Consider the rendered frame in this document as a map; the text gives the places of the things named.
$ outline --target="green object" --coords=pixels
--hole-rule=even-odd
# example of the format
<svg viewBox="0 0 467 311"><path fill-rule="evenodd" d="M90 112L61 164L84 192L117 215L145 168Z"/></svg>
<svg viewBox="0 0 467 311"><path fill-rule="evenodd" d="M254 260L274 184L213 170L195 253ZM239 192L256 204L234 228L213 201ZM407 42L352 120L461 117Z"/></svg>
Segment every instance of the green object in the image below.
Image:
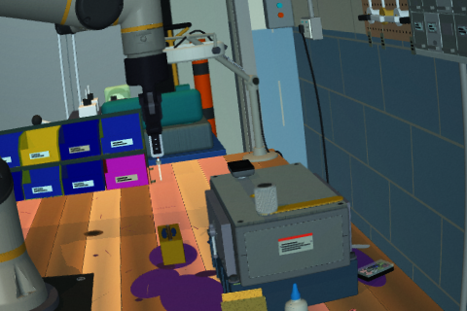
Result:
<svg viewBox="0 0 467 311"><path fill-rule="evenodd" d="M178 86L176 89L175 92L162 94L162 127L197 122L202 118L199 91L190 89L188 84ZM135 109L141 109L138 97L105 102L101 107L103 115Z"/></svg>
<svg viewBox="0 0 467 311"><path fill-rule="evenodd" d="M120 86L109 86L104 88L104 98L105 102L110 101L110 97L117 96L117 99L124 99L131 97L131 91L129 90L129 86L127 84L123 84Z"/></svg>

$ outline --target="blue storage bin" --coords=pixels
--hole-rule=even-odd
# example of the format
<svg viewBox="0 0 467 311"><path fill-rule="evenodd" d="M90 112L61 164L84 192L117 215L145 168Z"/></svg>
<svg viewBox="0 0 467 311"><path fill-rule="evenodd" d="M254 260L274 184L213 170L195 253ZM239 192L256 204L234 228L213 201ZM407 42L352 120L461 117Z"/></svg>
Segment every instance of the blue storage bin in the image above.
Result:
<svg viewBox="0 0 467 311"><path fill-rule="evenodd" d="M99 120L62 125L58 132L61 160L100 156Z"/></svg>
<svg viewBox="0 0 467 311"><path fill-rule="evenodd" d="M19 136L21 132L0 135L0 156L5 160L10 168L21 166L19 162Z"/></svg>
<svg viewBox="0 0 467 311"><path fill-rule="evenodd" d="M61 183L65 195L105 190L102 161L62 165Z"/></svg>
<svg viewBox="0 0 467 311"><path fill-rule="evenodd" d="M60 167L27 170L22 173L24 198L49 198L63 195L60 181Z"/></svg>
<svg viewBox="0 0 467 311"><path fill-rule="evenodd" d="M13 177L13 190L15 191L15 199L17 202L24 200L24 193L22 192L22 172L12 172Z"/></svg>
<svg viewBox="0 0 467 311"><path fill-rule="evenodd" d="M105 118L101 120L102 152L105 155L143 149L139 114Z"/></svg>

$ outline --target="white label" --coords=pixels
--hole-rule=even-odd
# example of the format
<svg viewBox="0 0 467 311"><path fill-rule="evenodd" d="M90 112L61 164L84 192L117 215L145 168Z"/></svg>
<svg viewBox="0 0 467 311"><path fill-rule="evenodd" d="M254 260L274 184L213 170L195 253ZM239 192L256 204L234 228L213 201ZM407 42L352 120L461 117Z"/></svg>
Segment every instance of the white label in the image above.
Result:
<svg viewBox="0 0 467 311"><path fill-rule="evenodd" d="M115 178L115 182L117 184L123 183L123 182L130 182L130 181L138 181L138 175L127 175L127 176L119 176Z"/></svg>
<svg viewBox="0 0 467 311"><path fill-rule="evenodd" d="M304 252L313 249L313 233L279 239L279 255Z"/></svg>
<svg viewBox="0 0 467 311"><path fill-rule="evenodd" d="M122 147L122 146L130 146L132 144L133 144L133 139L125 139L125 140L119 140L119 141L111 141L110 147L115 148L115 147Z"/></svg>
<svg viewBox="0 0 467 311"><path fill-rule="evenodd" d="M70 147L68 150L70 152L70 155L73 155L75 153L88 152L90 150L90 145Z"/></svg>
<svg viewBox="0 0 467 311"><path fill-rule="evenodd" d="M42 157L49 157L51 155L49 155L49 151L45 151L45 152L38 152L38 153L35 153L35 154L29 154L29 159L39 159L39 158L42 158Z"/></svg>
<svg viewBox="0 0 467 311"><path fill-rule="evenodd" d="M74 189L82 189L82 188L88 188L88 187L94 187L94 181L89 180L89 181L79 181L76 183L71 183Z"/></svg>
<svg viewBox="0 0 467 311"><path fill-rule="evenodd" d="M52 190L53 190L52 186L43 186L43 187L40 187L40 188L32 188L32 193L33 194L47 193L47 192L51 192Z"/></svg>

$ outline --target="red and white label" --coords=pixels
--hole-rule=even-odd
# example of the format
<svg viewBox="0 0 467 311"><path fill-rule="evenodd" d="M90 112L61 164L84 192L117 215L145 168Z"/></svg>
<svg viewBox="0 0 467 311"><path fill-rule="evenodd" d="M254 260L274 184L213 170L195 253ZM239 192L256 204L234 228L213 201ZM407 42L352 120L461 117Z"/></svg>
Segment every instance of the red and white label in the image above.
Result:
<svg viewBox="0 0 467 311"><path fill-rule="evenodd" d="M279 255L305 252L313 249L313 233L279 239Z"/></svg>

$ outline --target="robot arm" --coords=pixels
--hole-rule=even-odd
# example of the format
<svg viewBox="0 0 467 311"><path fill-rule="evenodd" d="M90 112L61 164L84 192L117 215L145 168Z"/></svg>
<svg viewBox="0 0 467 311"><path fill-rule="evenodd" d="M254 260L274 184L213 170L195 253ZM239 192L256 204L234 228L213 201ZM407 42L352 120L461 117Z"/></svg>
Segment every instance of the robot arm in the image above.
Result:
<svg viewBox="0 0 467 311"><path fill-rule="evenodd" d="M162 151L162 95L158 84L169 79L161 0L0 0L0 17L55 23L60 35L122 28L126 83L142 86L139 102L153 156Z"/></svg>

